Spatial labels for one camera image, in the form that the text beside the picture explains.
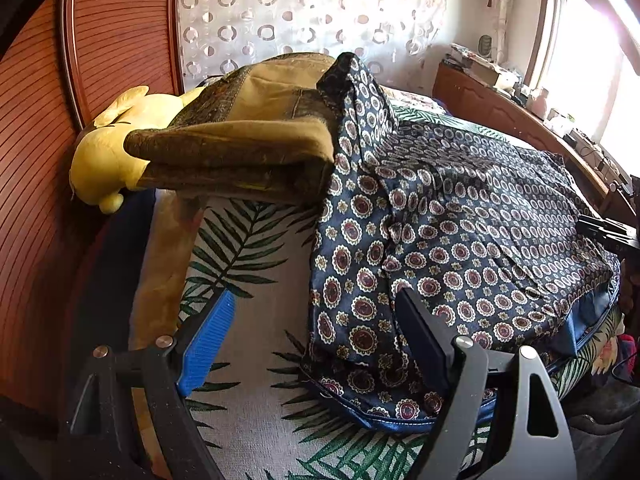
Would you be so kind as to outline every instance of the yellow plush toy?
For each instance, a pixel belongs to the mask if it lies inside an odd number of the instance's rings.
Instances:
[[[69,170],[73,192],[88,205],[98,205],[105,214],[122,205],[120,190],[135,190],[148,161],[130,156],[122,144],[133,130],[166,128],[202,88],[176,97],[150,94],[148,86],[137,86],[121,94],[95,118],[93,130],[79,142]]]

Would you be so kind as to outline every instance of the navy patterned lining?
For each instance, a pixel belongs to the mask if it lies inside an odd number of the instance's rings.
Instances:
[[[586,204],[561,158],[398,122],[353,54],[337,59],[318,90],[339,122],[303,359],[321,393],[368,427],[428,429],[443,399],[396,324],[394,298],[405,286],[485,348],[526,342],[549,365],[575,354],[613,304],[619,271],[575,233]],[[485,392],[485,414],[494,396]]]

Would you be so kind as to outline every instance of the wooden dresser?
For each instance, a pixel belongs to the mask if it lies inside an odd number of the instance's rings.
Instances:
[[[635,225],[633,211],[624,197],[619,192],[610,193],[607,185],[577,152],[521,106],[444,63],[438,67],[432,95],[460,119],[517,137],[539,150],[559,153],[586,199],[597,211],[603,216]]]

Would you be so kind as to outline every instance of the silver screw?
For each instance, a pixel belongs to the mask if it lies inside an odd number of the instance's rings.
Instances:
[[[474,345],[473,340],[466,335],[459,335],[456,338],[456,346],[458,348],[471,348]]]
[[[526,345],[520,347],[520,354],[522,354],[522,357],[525,359],[535,359],[538,356],[538,352],[536,352],[533,346]]]
[[[105,345],[100,345],[94,349],[94,357],[96,359],[102,359],[109,353],[109,348]]]
[[[156,339],[156,346],[158,348],[169,348],[172,344],[174,344],[174,338],[170,335],[161,335]]]

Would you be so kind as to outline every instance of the blue gripper pad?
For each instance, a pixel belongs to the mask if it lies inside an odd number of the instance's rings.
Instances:
[[[182,355],[182,371],[176,382],[178,392],[182,396],[188,397],[195,388],[204,384],[218,350],[220,350],[220,345],[222,345],[234,320],[235,312],[234,295],[225,290],[201,323]]]

